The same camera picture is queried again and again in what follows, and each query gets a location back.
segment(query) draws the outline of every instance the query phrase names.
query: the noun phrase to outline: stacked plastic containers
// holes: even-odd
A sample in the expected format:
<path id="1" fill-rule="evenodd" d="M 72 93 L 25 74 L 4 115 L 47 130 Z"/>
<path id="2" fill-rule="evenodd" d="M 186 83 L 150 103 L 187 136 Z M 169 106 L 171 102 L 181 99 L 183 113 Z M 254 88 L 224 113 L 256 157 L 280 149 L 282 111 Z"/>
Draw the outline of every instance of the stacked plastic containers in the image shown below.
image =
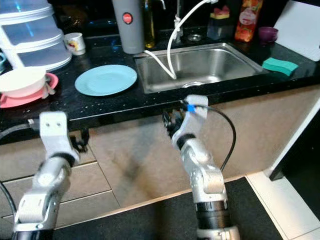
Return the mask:
<path id="1" fill-rule="evenodd" d="M 0 48 L 14 69 L 58 69 L 70 62 L 63 32 L 46 0 L 0 0 Z"/>

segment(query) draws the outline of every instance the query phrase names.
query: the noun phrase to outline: black countertop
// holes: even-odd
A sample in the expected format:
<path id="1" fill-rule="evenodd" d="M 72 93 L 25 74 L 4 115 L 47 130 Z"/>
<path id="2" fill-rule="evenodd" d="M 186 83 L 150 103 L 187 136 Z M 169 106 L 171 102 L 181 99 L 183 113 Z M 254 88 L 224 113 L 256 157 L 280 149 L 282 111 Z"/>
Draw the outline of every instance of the black countertop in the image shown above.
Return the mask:
<path id="1" fill-rule="evenodd" d="M 208 38 L 197 45 L 216 43 Z M 278 44 L 262 46 L 258 41 L 242 43 L 227 41 L 230 45 L 244 53 L 247 57 L 261 65 L 264 60 L 273 57 L 291 61 L 299 65 L 290 76 L 278 72 L 244 77 L 217 83 L 211 83 L 188 88 L 180 88 L 156 93 L 145 94 L 141 81 L 129 89 L 110 96 L 94 97 L 83 95 L 75 89 L 75 81 L 85 71 L 103 65 L 126 65 L 137 70 L 132 55 L 123 52 L 118 36 L 96 37 L 87 39 L 87 53 L 73 57 L 65 67 L 53 71 L 59 78 L 56 94 L 47 99 L 0 110 L 0 131 L 27 119 L 38 118 L 44 111 L 64 111 L 70 120 L 71 131 L 81 128 L 92 128 L 105 124 L 116 123 L 146 116 L 161 114 L 163 109 L 172 109 L 178 106 L 179 101 L 189 94 L 206 95 L 209 103 L 216 104 L 242 98 L 259 96 L 320 84 L 320 63 L 311 61 Z M 184 43 L 173 45 L 172 48 L 194 46 Z M 159 42 L 154 50 L 166 49 L 167 40 Z M 2 143 L 28 139 L 32 136 L 19 133 L 16 137 L 5 139 Z"/>

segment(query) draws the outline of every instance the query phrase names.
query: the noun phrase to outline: stainless steel sink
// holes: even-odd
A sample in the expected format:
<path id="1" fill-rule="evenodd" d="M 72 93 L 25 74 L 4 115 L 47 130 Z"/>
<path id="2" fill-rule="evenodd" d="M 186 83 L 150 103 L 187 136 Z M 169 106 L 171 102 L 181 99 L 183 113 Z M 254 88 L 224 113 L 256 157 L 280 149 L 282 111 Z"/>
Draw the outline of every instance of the stainless steel sink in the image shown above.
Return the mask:
<path id="1" fill-rule="evenodd" d="M 166 66 L 167 51 L 153 52 Z M 171 60 L 177 79 L 173 80 L 149 55 L 134 56 L 145 93 L 187 88 L 266 73 L 260 65 L 227 43 L 173 49 Z"/>

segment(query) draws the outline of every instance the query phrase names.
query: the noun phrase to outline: gray thermos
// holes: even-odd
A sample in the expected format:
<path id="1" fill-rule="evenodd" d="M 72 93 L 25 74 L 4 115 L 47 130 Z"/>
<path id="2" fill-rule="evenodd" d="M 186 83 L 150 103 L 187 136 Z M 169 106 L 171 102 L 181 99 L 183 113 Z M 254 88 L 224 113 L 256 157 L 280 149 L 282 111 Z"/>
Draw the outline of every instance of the gray thermos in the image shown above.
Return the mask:
<path id="1" fill-rule="evenodd" d="M 123 51 L 139 54 L 145 50 L 141 0 L 112 0 Z"/>

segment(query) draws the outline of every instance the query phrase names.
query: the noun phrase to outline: white tile floor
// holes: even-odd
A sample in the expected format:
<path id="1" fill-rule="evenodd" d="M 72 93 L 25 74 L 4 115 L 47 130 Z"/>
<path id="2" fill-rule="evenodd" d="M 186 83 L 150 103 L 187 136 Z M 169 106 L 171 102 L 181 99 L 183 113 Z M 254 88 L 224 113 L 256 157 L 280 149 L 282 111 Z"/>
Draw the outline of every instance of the white tile floor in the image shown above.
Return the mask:
<path id="1" fill-rule="evenodd" d="M 285 177 L 271 181 L 261 171 L 246 178 L 284 240 L 320 240 L 320 221 Z"/>

